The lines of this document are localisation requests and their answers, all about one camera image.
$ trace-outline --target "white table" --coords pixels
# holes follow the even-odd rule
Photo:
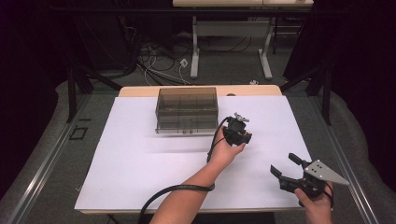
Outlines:
[[[312,7],[313,3],[313,0],[173,0],[174,7]],[[271,19],[268,21],[198,21],[196,17],[192,17],[191,78],[198,78],[198,36],[255,36],[265,38],[262,49],[259,49],[259,56],[265,78],[272,79],[267,52],[273,29]]]
[[[311,160],[288,100],[278,87],[251,87],[219,86],[219,120],[238,112],[250,119],[247,130],[253,135],[245,151],[220,175],[201,212],[300,208],[295,196],[279,189],[270,173],[273,164],[284,175],[301,178],[303,170],[288,159],[289,153]],[[142,94],[116,98],[75,209],[86,214],[138,213],[154,193],[180,184],[205,165],[212,135],[155,133],[157,97],[152,95],[158,89],[120,92],[124,96],[134,95],[134,91]],[[237,96],[224,96],[227,92]],[[163,197],[148,212],[154,212]]]

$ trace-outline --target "forearm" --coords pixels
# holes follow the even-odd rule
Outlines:
[[[223,168],[208,163],[183,185],[210,187]],[[191,223],[205,200],[207,192],[198,190],[176,190],[162,202],[150,223]]]

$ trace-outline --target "power outlet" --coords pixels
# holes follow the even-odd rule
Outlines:
[[[256,80],[251,80],[249,84],[250,85],[259,85],[259,82]]]
[[[185,68],[185,67],[187,67],[187,65],[189,65],[189,63],[187,62],[186,59],[183,59],[180,61],[180,65]]]

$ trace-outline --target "white tabletop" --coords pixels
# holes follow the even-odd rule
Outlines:
[[[310,161],[285,96],[219,96],[219,120],[234,112],[250,119],[252,139],[220,175],[202,206],[204,212],[271,211],[299,208],[279,189],[273,164],[301,178],[290,152]],[[118,97],[95,151],[75,209],[83,213],[137,213],[157,191],[177,185],[205,165],[212,135],[163,136],[155,133],[157,97]],[[163,197],[148,208],[157,209]]]
[[[173,0],[174,7],[306,7],[313,0]]]

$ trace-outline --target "finger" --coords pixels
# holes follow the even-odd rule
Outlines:
[[[314,203],[311,201],[310,198],[308,198],[308,196],[306,196],[302,189],[296,189],[294,191],[294,194],[297,196],[298,200],[300,200],[305,208],[309,208],[314,205]]]
[[[240,152],[242,152],[245,148],[247,144],[246,143],[242,143],[241,145],[237,146],[237,147],[233,147],[233,149],[236,151],[236,154],[239,154]]]

